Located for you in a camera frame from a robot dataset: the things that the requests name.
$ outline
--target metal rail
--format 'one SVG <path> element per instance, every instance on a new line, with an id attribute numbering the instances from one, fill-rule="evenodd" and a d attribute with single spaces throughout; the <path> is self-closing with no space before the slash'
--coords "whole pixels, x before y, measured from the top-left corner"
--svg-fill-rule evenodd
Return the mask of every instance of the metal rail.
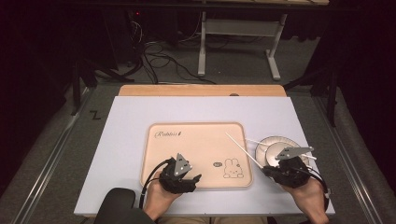
<path id="1" fill-rule="evenodd" d="M 37 206 L 37 204 L 41 198 L 41 195 L 44 192 L 44 189 L 50 182 L 52 174 L 55 171 L 55 168 L 58 165 L 58 162 L 59 162 L 60 158 L 62 157 L 62 154 L 64 153 L 64 143 L 66 142 L 69 134 L 73 130 L 73 127 L 79 118 L 79 114 L 80 114 L 82 108 L 88 102 L 91 95 L 92 95 L 92 91 L 90 91 L 88 88 L 86 88 L 85 91 L 83 92 L 81 107 L 79 108 L 76 115 L 73 116 L 69 120 L 66 127 L 64 128 L 61 136 L 59 137 L 59 139 L 55 145 L 55 148 L 52 150 L 51 154 L 49 155 L 49 158 L 48 158 L 46 164 L 44 165 L 44 168 L 42 169 L 39 177 L 37 178 L 32 190 L 30 191 L 28 197 L 26 198 L 23 206 L 21 207 L 19 213 L 12 220 L 12 222 L 11 222 L 12 224 L 20 224 L 20 223 L 28 223 L 29 222 L 29 218 L 32 216 L 33 212 L 35 211 L 35 207 Z"/>
<path id="2" fill-rule="evenodd" d="M 359 176 L 358 171 L 356 170 L 355 166 L 353 165 L 352 159 L 350 159 L 347 149 L 344 146 L 338 132 L 334 129 L 334 127 L 330 124 L 326 117 L 326 108 L 325 104 L 320 100 L 318 97 L 312 98 L 315 105 L 317 106 L 318 110 L 320 111 L 320 115 L 325 120 L 327 128 L 329 129 L 332 139 L 334 143 L 337 145 L 337 152 L 340 156 L 341 160 L 343 161 L 344 169 L 346 170 L 346 176 L 349 179 L 349 182 L 355 191 L 356 197 L 358 198 L 359 203 L 361 204 L 361 208 L 366 215 L 367 220 L 369 223 L 372 224 L 382 224 L 381 217 L 379 216 L 378 212 L 375 209 L 375 205 L 373 204 L 371 197 Z"/>

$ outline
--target gray carpet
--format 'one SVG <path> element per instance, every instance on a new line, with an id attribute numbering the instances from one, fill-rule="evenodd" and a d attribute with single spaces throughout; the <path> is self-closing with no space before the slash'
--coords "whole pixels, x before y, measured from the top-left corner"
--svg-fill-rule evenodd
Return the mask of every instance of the gray carpet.
<path id="1" fill-rule="evenodd" d="M 286 84 L 303 74 L 317 41 L 304 43 L 296 39 L 281 41 L 276 52 L 276 62 L 282 77 L 279 82 L 274 82 L 269 74 L 268 64 L 262 54 L 264 50 L 262 45 L 265 44 L 268 44 L 268 40 L 263 39 L 249 44 L 235 42 L 217 49 L 221 46 L 221 42 L 211 42 L 209 46 L 212 49 L 207 51 L 205 78 L 218 84 Z M 196 73 L 197 46 L 180 45 L 177 49 L 164 46 L 164 50 L 179 63 L 188 67 L 192 73 Z M 153 63 L 160 67 L 165 62 L 157 60 Z M 161 82 L 201 83 L 201 81 L 186 81 L 180 78 L 173 63 L 155 70 Z M 182 69 L 179 71 L 181 76 L 191 78 Z M 131 77 L 139 83 L 150 83 L 144 69 Z M 70 92 L 67 94 L 70 100 L 48 123 L 1 198 L 0 223 L 11 223 L 17 216 L 70 120 L 74 120 L 75 125 L 65 140 L 56 168 L 50 173 L 48 185 L 45 186 L 35 209 L 27 218 L 27 223 L 80 223 L 84 220 L 84 217 L 73 214 L 74 207 L 120 85 L 114 81 L 100 79 L 98 87 L 90 89 L 85 94 L 89 97 L 86 98 L 86 104 L 77 118 L 70 116 L 72 98 Z M 327 120 L 323 118 L 320 108 L 322 99 L 312 98 L 307 91 L 308 88 L 296 87 L 288 91 L 288 95 L 294 103 L 308 144 L 315 148 L 313 154 L 318 157 L 318 168 L 333 191 L 331 199 L 336 215 L 331 217 L 332 223 L 374 223 L 367 218 L 368 215 L 361 205 L 360 198 L 357 197 L 356 189 L 351 185 L 348 166 L 340 155 L 339 144 L 334 140 L 334 132 L 339 134 L 342 143 L 348 148 L 348 153 L 353 158 L 356 169 L 359 170 L 361 181 L 367 188 L 382 223 L 396 223 L 396 217 L 392 212 L 396 210 L 396 200 L 363 144 L 343 102 L 342 93 L 338 92 L 337 128 L 333 129 L 329 128 Z M 94 119 L 92 111 L 96 111 L 96 117 L 100 119 Z M 286 224 L 298 223 L 305 218 L 276 217 L 276 220 L 279 224 Z M 93 223 L 93 218 L 86 223 Z"/>

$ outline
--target finger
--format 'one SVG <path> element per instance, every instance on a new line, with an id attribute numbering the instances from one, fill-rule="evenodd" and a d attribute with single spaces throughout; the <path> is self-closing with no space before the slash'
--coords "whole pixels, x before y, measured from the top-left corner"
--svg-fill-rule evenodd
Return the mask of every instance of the finger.
<path id="1" fill-rule="evenodd" d="M 160 171 L 157 171 L 157 172 L 154 174 L 154 178 L 160 178 L 160 174 L 161 174 L 161 172 L 160 172 Z"/>

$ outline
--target hand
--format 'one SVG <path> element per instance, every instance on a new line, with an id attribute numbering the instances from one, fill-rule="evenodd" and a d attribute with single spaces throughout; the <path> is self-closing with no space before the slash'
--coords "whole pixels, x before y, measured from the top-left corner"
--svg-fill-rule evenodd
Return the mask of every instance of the hand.
<path id="1" fill-rule="evenodd" d="M 299 188 L 293 189 L 287 186 L 282 188 L 291 194 L 298 208 L 313 224 L 329 223 L 324 210 L 323 187 L 319 181 L 309 178 L 308 182 Z"/>
<path id="2" fill-rule="evenodd" d="M 172 202 L 181 196 L 181 194 L 174 194 L 163 188 L 160 181 L 158 181 L 160 173 L 161 172 L 155 173 L 154 178 L 157 179 L 152 180 L 148 186 L 148 196 L 143 208 L 143 211 L 145 211 L 152 220 L 156 220 L 162 216 L 171 206 Z"/>

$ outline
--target white stick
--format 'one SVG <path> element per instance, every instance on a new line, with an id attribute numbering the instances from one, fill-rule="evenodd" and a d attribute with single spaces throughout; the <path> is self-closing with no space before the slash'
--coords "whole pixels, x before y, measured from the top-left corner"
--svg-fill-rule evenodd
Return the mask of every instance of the white stick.
<path id="1" fill-rule="evenodd" d="M 268 145 L 265 145 L 264 143 L 261 143 L 261 142 L 258 142 L 258 141 L 254 141 L 254 140 L 251 140 L 251 139 L 248 139 L 248 138 L 245 138 L 245 140 L 247 140 L 247 141 L 249 141 L 249 142 L 254 142 L 254 143 L 257 143 L 257 144 L 266 146 L 266 147 L 269 147 Z"/>
<path id="2" fill-rule="evenodd" d="M 236 145 L 237 146 L 239 146 L 239 148 L 241 148 L 242 149 L 242 151 L 244 151 L 254 162 L 256 162 L 256 164 L 260 167 L 260 169 L 262 169 L 262 166 L 256 161 L 256 160 L 254 160 L 253 159 L 253 157 L 251 157 L 246 151 L 245 151 L 245 149 L 244 148 L 242 148 L 228 133 L 226 133 L 230 138 L 231 138 L 231 140 L 233 140 L 235 143 L 236 143 Z"/>
<path id="3" fill-rule="evenodd" d="M 314 161 L 317 159 L 316 157 L 311 157 L 311 156 L 308 156 L 308 155 L 305 155 L 305 154 L 301 154 L 301 156 L 307 157 L 307 158 L 312 159 Z"/>

